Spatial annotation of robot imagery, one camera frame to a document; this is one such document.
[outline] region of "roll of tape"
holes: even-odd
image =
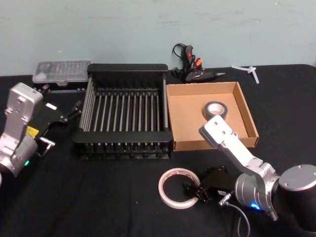
[[[165,181],[169,177],[171,177],[173,175],[185,175],[185,176],[189,177],[190,179],[192,179],[193,182],[195,183],[195,185],[197,185],[197,186],[200,185],[200,181],[199,181],[198,177],[192,171],[189,171],[187,169],[182,169],[182,168],[174,168],[174,169],[168,170],[167,172],[165,172],[161,176],[161,178],[159,179],[159,183],[158,183],[159,195],[160,195],[162,201],[164,203],[166,203],[168,206],[175,208],[175,209],[186,209],[186,208],[193,206],[198,201],[197,197],[194,197],[194,198],[189,199],[189,200],[184,201],[184,202],[178,202],[178,201],[171,200],[164,193],[163,184],[165,183]]]
[[[204,107],[204,118],[210,120],[215,115],[220,115],[223,119],[226,118],[228,109],[225,104],[218,101],[208,102]]]

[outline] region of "metal bracket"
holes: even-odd
[[[211,146],[222,150],[241,172],[255,177],[257,201],[263,210],[277,220],[277,213],[272,206],[271,191],[279,176],[273,167],[255,157],[220,116],[210,119],[199,132]]]

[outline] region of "light blue wall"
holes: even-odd
[[[39,61],[166,63],[177,42],[205,67],[316,63],[315,0],[1,0],[0,75]]]

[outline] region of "black table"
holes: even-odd
[[[257,147],[250,149],[255,156],[271,163],[279,174],[297,164],[316,165],[316,68],[258,66],[259,85],[244,71],[217,71],[226,75],[216,81],[240,83],[260,135]],[[31,76],[0,78],[0,131],[8,90],[20,81],[32,84]],[[179,81],[169,77],[168,83]],[[67,111],[83,96],[57,93],[47,101]],[[84,162],[72,156],[71,130],[71,126],[53,129],[49,137],[57,145],[44,158],[34,157],[18,178],[4,180],[0,236],[237,236],[237,218],[233,221],[234,211],[228,207],[210,201],[176,210],[158,194],[159,178],[171,168],[201,172],[225,165],[239,173],[220,151],[173,153],[170,160]],[[171,198],[185,198],[180,181],[175,176],[166,183]],[[314,236],[300,230],[291,217],[273,222],[255,210],[245,213],[251,236]]]

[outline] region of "cardboard box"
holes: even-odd
[[[214,149],[198,132],[207,122],[202,111],[210,101],[224,103],[225,121],[246,147],[256,146],[259,135],[238,82],[169,84],[167,99],[174,151]]]

